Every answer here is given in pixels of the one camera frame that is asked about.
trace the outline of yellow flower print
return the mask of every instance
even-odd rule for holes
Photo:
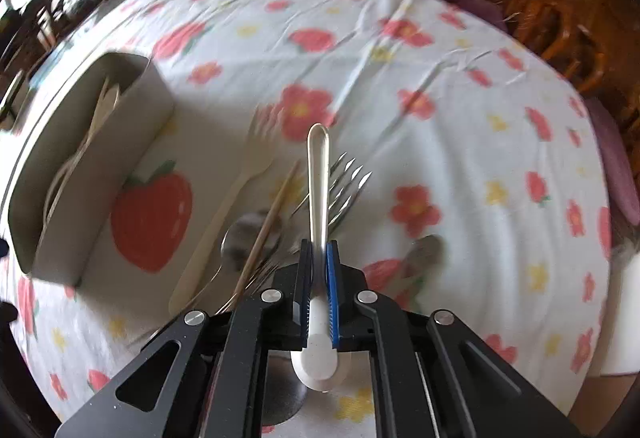
[[[125,329],[126,321],[122,317],[112,317],[107,326],[109,333],[113,339],[127,338],[127,330]]]
[[[473,44],[468,39],[456,39],[456,46],[462,48],[463,50],[468,50],[473,47]]]
[[[238,26],[238,29],[236,30],[238,37],[242,37],[243,39],[252,37],[257,32],[258,32],[258,26],[256,26],[255,24],[245,24],[244,26]]]
[[[509,193],[498,181],[486,182],[486,198],[487,205],[506,205]]]
[[[545,357],[553,357],[554,355],[557,355],[561,341],[562,336],[558,335],[557,333],[549,335],[549,338],[546,339],[545,342]]]
[[[546,263],[531,264],[527,267],[529,275],[529,289],[532,292],[543,293],[546,290],[546,283],[549,281],[549,272],[546,270]]]
[[[278,180],[278,182],[274,184],[273,188],[271,189],[271,192],[269,192],[269,199],[271,201],[276,199],[276,196],[278,195],[278,192],[283,183],[284,183],[284,178]],[[294,178],[291,180],[291,184],[289,185],[289,188],[287,189],[287,192],[285,193],[284,203],[282,204],[283,209],[287,209],[288,207],[297,207],[300,204],[300,201],[302,201],[302,198],[303,198],[302,192],[303,192],[305,183],[306,183],[306,176],[300,176],[300,175],[294,176]]]
[[[176,134],[177,131],[178,131],[178,122],[175,121],[175,113],[174,113],[169,117],[169,120],[167,120],[166,123],[160,128],[160,131],[158,131],[157,138],[161,136],[174,135]]]
[[[488,114],[486,119],[489,121],[489,124],[491,124],[491,129],[493,129],[494,132],[506,131],[509,128],[509,124],[497,116],[497,114]]]
[[[386,48],[377,47],[371,50],[370,57],[371,60],[375,60],[376,62],[391,62],[395,58],[395,55]]]
[[[338,420],[349,418],[360,423],[367,414],[373,414],[372,392],[370,389],[358,389],[356,396],[341,396],[338,399],[338,410],[335,417]]]
[[[53,340],[53,343],[56,345],[56,347],[60,350],[60,352],[65,351],[66,339],[60,331],[60,328],[53,328],[53,330],[51,330],[51,339]]]

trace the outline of metal spoon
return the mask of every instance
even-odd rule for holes
[[[234,270],[239,271],[242,268],[246,258],[249,256],[249,252],[251,252],[254,241],[258,237],[258,232],[260,232],[260,227],[262,226],[264,218],[267,216],[267,212],[266,210],[250,212],[249,214],[241,215],[231,224],[220,245],[220,266],[211,279],[191,298],[181,311],[191,308],[196,304],[196,301],[202,297],[222,269],[231,270],[231,267],[233,267]],[[282,222],[278,219],[273,224],[267,241],[264,243],[262,254],[260,255],[260,263],[264,264],[278,248],[281,235]],[[165,325],[154,331],[147,342],[152,341],[172,320],[173,319],[169,320]],[[144,339],[148,334],[149,332],[145,332],[136,338],[134,342],[139,342],[140,339]]]

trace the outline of metal fork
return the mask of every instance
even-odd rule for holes
[[[336,162],[330,168],[330,179],[334,177],[336,174],[338,167],[342,161],[346,158],[347,153],[341,154]],[[367,181],[371,177],[372,172],[368,172],[363,177],[361,177],[360,181],[358,180],[358,176],[364,166],[358,166],[353,171],[351,171],[351,175],[347,183],[338,189],[338,186],[342,182],[345,176],[349,175],[349,171],[355,166],[356,158],[352,158],[349,160],[344,169],[338,174],[338,176],[334,179],[331,186],[329,186],[329,224],[328,224],[328,234],[331,236],[335,230],[342,224],[350,210],[353,208],[354,204],[360,197],[364,186],[367,184]],[[354,183],[355,190],[344,200],[342,204],[340,204],[340,199],[345,196],[345,194],[352,189]],[[249,294],[254,294],[260,287],[271,277],[271,274],[274,273],[279,267],[280,264],[285,262],[290,257],[296,255],[300,251],[300,241],[306,235],[305,229],[296,229],[293,224],[293,217],[295,214],[300,211],[303,207],[308,206],[309,195],[307,194],[305,199],[303,199],[300,204],[292,211],[288,220],[285,223],[285,226],[282,229],[282,242],[278,246],[278,249],[274,252],[274,254],[266,261],[264,264],[258,268],[254,274],[252,275],[249,283],[245,288],[245,292]],[[233,302],[235,296],[229,297],[228,301],[224,303],[220,309],[216,312],[216,315],[219,315],[222,312],[225,312],[228,307]]]

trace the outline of fork tines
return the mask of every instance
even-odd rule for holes
[[[353,205],[357,201],[358,197],[360,197],[364,186],[367,184],[367,181],[372,174],[372,172],[368,172],[361,177],[360,181],[357,181],[364,166],[360,165],[356,167],[356,158],[352,158],[348,160],[344,165],[344,168],[340,170],[341,163],[346,158],[347,153],[342,153],[330,168],[329,179],[333,179],[334,181],[329,186],[329,234],[338,228],[341,222],[344,221],[344,218],[349,214],[351,208],[353,208]],[[349,180],[340,187],[339,185],[343,182],[344,177],[348,175],[350,175]],[[292,215],[302,207],[308,207],[308,201],[309,195],[306,195],[305,199],[303,199],[302,202],[294,209]]]

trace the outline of floral tablecloth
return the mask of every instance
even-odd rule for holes
[[[609,210],[588,116],[553,69],[439,0],[126,0],[60,56],[18,139],[46,121],[82,60],[113,49],[153,56],[174,116],[118,197],[78,288],[31,280],[12,255],[0,266],[0,296],[20,312],[15,340],[62,420],[165,322],[258,104],[280,110],[281,152],[227,224],[268,206],[305,156],[310,125],[325,123],[334,155],[373,171],[337,234],[343,262],[384,292],[412,242],[438,234],[442,263],[398,302],[452,310],[568,412],[600,330]],[[0,139],[11,143],[18,155]],[[6,213],[2,223],[10,239]],[[217,264],[214,252],[209,273]],[[220,305],[234,277],[216,280],[203,306]],[[264,431],[373,436],[367,364],[355,360],[339,389],[310,394]]]

